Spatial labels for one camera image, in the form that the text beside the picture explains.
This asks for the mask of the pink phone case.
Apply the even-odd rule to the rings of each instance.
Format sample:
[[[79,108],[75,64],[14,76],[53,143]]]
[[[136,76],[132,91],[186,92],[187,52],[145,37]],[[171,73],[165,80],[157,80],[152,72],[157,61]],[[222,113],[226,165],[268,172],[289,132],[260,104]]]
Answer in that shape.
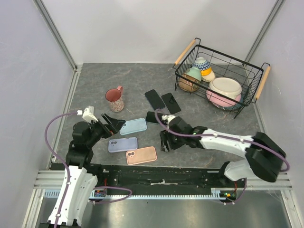
[[[157,153],[153,146],[126,152],[128,165],[137,165],[157,160]]]

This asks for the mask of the dark green phone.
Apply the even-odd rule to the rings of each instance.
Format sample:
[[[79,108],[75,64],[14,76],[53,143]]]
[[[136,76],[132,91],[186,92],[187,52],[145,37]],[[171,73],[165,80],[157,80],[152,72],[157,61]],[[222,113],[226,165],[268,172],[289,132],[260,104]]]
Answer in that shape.
[[[157,113],[157,116],[159,120],[162,122],[162,124],[167,125],[166,122],[162,120],[162,113]],[[147,123],[159,124],[159,122],[155,117],[155,112],[148,111],[145,120]]]

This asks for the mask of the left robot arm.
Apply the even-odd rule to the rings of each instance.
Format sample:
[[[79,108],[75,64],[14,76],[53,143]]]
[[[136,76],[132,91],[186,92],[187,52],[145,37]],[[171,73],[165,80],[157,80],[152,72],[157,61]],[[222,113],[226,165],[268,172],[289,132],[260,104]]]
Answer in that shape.
[[[104,182],[104,175],[99,171],[90,171],[94,155],[92,148],[102,138],[107,139],[117,134],[125,120],[111,118],[102,114],[106,121],[102,123],[94,115],[83,115],[83,121],[74,124],[72,141],[69,144],[65,159],[63,183],[57,202],[46,223],[40,223],[41,228],[79,228],[94,187]]]

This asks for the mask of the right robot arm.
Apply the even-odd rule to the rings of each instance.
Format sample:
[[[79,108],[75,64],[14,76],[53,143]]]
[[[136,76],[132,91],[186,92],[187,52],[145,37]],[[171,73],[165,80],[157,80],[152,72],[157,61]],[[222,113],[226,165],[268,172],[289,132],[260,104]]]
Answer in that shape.
[[[192,127],[181,117],[163,114],[156,118],[164,128],[160,132],[161,150],[168,152],[184,145],[191,148],[217,150],[241,157],[236,162],[227,161],[218,174],[223,187],[244,178],[258,177],[276,182],[278,174],[290,169],[286,153],[265,133],[233,135],[203,126]]]

